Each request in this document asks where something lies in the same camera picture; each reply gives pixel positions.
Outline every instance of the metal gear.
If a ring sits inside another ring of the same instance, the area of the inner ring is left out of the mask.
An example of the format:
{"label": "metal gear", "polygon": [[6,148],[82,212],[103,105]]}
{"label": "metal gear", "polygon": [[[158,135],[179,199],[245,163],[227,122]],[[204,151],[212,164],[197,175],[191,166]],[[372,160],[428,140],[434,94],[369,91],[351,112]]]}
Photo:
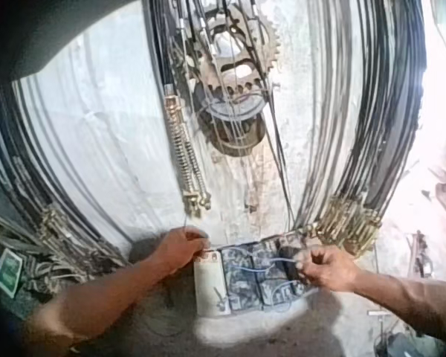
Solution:
{"label": "metal gear", "polygon": [[[226,37],[230,37],[230,46],[233,46],[233,44],[238,46],[238,48],[233,47],[232,51],[227,50],[226,53],[221,48],[218,48],[219,52],[215,55],[216,65],[222,74],[222,81],[230,95],[241,94],[244,91],[251,90],[255,85],[261,86],[261,77],[251,56],[252,44],[259,45],[259,26],[255,23],[257,20],[247,16],[248,24],[250,28],[253,28],[248,32],[242,11],[244,10],[237,5],[230,5],[228,7],[230,21],[227,24],[225,16],[219,13],[218,9],[205,9],[207,26],[212,42],[217,45],[218,41],[216,40],[218,37],[226,35]],[[278,54],[277,35],[272,23],[265,16],[260,14],[259,21],[265,40],[265,43],[262,45],[264,56],[259,54],[259,60],[262,62],[262,69],[267,71],[272,67],[273,61],[276,60],[276,55]],[[215,71],[213,63],[211,63],[208,56],[204,55],[203,51],[199,52],[198,62],[201,80],[205,82],[210,90],[221,90],[219,76]],[[239,72],[239,67],[243,65],[249,67],[251,71],[248,72],[248,68],[245,68],[246,71]]]}

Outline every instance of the floor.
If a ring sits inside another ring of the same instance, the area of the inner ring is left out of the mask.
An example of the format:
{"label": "floor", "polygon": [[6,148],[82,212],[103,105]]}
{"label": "floor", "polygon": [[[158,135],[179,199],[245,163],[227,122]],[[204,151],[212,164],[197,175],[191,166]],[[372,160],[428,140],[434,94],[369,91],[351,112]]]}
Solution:
{"label": "floor", "polygon": [[[435,278],[446,280],[446,212],[433,196],[436,177],[422,164],[403,178],[376,243],[380,273],[407,276],[407,239],[427,236]],[[429,198],[421,193],[432,193]],[[358,265],[376,271],[375,251]],[[195,318],[191,271],[166,281],[123,318],[95,348],[105,356],[373,356],[378,306],[349,293],[318,292],[284,312],[248,312],[229,318]],[[386,317],[384,329],[397,318]],[[395,331],[404,329],[396,324]],[[426,357],[440,356],[431,338],[416,339]]]}

